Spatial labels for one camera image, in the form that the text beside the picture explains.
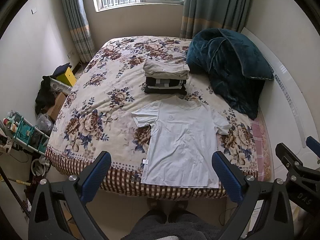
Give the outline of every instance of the beige folded shirt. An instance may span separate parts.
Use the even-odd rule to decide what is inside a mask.
[[[188,79],[190,71],[187,64],[171,64],[147,59],[143,66],[146,77],[153,77],[156,79]]]

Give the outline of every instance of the folded clothes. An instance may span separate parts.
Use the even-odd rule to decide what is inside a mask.
[[[171,64],[147,59],[143,66],[146,77],[156,79],[188,79],[189,67],[186,64]]]
[[[179,79],[155,79],[152,77],[146,77],[146,85],[147,86],[160,86],[168,84],[169,87],[180,86],[182,84],[186,84],[186,80],[179,80]]]
[[[174,87],[148,86],[148,88],[152,88],[152,89],[181,89],[182,86],[174,86]]]
[[[182,86],[181,89],[152,89],[152,88],[148,88],[146,87],[144,89],[144,92],[147,94],[181,94],[181,95],[186,95],[186,88],[184,86]]]

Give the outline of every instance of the teal curtain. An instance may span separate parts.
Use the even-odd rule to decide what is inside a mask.
[[[184,0],[180,37],[192,39],[207,28],[240,32],[250,0]]]
[[[84,11],[83,0],[62,0],[72,39],[83,63],[95,55],[91,32]]]

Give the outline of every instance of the floral bedspread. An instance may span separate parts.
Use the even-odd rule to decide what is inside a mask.
[[[112,167],[101,188],[126,195],[154,198],[217,198],[217,189],[176,188],[140,183],[150,142],[150,126],[137,128],[131,112],[172,95],[145,94],[142,69],[146,58],[182,63],[190,40],[138,36],[112,39],[94,56],[68,95],[53,128],[46,155],[63,174],[79,174],[101,151],[108,151]],[[229,108],[215,95],[205,75],[190,74],[185,100],[199,99],[232,124],[228,135],[217,135],[219,150],[247,173],[258,177],[252,121]]]

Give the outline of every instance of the black folded shirt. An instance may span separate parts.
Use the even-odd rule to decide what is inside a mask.
[[[179,79],[160,79],[161,84],[168,83],[169,81],[169,87],[175,87],[179,85],[185,84],[186,80],[179,80]],[[146,85],[147,86],[157,86],[156,79],[152,77],[146,77]]]
[[[148,86],[146,86],[146,88],[144,89],[144,92],[147,94],[175,94],[175,93],[179,93],[181,95],[186,95],[186,88],[184,87],[184,85],[182,85],[181,89],[154,89],[154,88],[148,88]]]

